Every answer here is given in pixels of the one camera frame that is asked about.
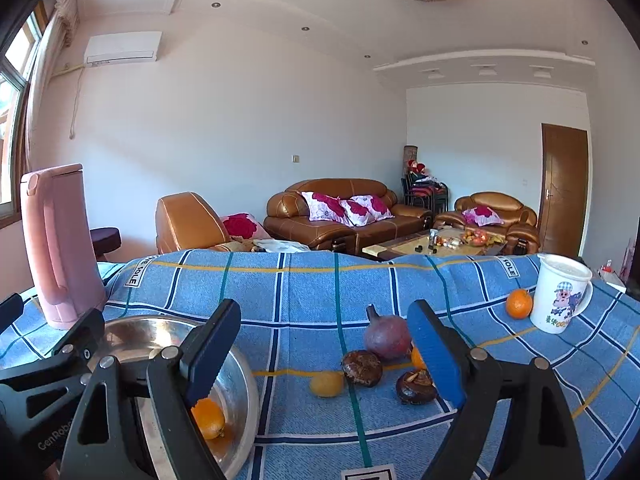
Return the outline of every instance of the window frame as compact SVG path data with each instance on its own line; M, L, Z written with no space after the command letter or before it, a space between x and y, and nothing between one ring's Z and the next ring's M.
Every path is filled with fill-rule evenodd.
M0 229L3 229L22 219L20 212L20 180L24 174L26 165L24 155L24 128L26 119L26 105L29 95L29 79L35 65L35 57L42 40L42 18L38 17L34 10L27 20L25 20L22 30L25 30L28 37L35 38L34 46L31 47L29 55L26 57L24 66L20 72L6 58L5 52L0 56L0 72L6 81L8 81L18 91L18 99L15 103L14 116L11 124L12 131L5 131L4 138L11 139L10 158L9 158L9 174L12 180L12 199L11 202L0 204ZM0 123L7 123L10 120L9 111L2 114Z

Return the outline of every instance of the table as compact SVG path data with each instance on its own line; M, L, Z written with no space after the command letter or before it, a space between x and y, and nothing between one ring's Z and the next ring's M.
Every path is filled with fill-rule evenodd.
M445 226L438 231L438 236L445 238L459 237L463 234L463 229L450 226ZM423 247L421 253L417 253L415 251L415 248L418 245ZM506 245L507 243L505 241L502 244L492 244L484 247L473 247L467 244L460 245L457 249L438 247L438 252L435 256L439 258L444 258L446 256L497 256L502 252ZM400 256L407 256L408 254L428 254L431 256L432 254L428 247L429 231L420 231L419 233L396 238L395 240L391 240L383 244L365 247L362 252L386 262L399 258Z

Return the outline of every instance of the fruit plate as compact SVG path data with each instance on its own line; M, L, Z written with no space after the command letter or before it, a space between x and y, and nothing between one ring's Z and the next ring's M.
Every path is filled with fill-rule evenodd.
M120 362L148 359L154 349L176 345L187 337L196 321L173 316L130 316L104 324L104 338L89 362L105 355ZM242 353L231 347L209 397L225 414L225 435L208 440L207 445L228 480L240 471L254 444L258 425L258 389ZM149 399L137 399L142 427L159 480L174 480L175 474L164 451L154 410Z

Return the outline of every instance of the screw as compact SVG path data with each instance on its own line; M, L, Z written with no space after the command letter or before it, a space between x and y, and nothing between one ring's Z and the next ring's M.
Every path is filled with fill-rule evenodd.
M112 355L107 355L106 357L103 357L102 359L100 359L100 368L109 368L113 362L115 361L115 357Z
M173 359L178 355L178 347L177 346L168 346L167 348L163 348L160 355L163 359Z
M538 370L547 370L549 368L549 361L543 357L536 357L533 359L533 364L536 365Z
M480 348L479 346L472 348L469 353L475 361L484 361L489 355L484 348Z

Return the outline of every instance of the tablecloth label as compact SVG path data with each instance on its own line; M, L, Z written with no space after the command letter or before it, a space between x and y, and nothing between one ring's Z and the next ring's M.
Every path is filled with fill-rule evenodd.
M500 262L502 268L504 269L504 272L507 273L507 277L510 280L512 280L513 278L520 277L520 273L518 272L518 269L516 268L516 266L513 264L513 260L511 260L510 258L507 258L506 256L498 256L498 261Z
M340 480L396 480L396 470L393 464L345 469L340 473Z
M138 288L140 286L140 283L142 283L142 278L145 275L146 268L158 256L160 256L160 254L154 254L153 256L142 258L136 265L136 268L133 269L131 276L127 280L127 283L124 284L124 286L134 286L135 288Z

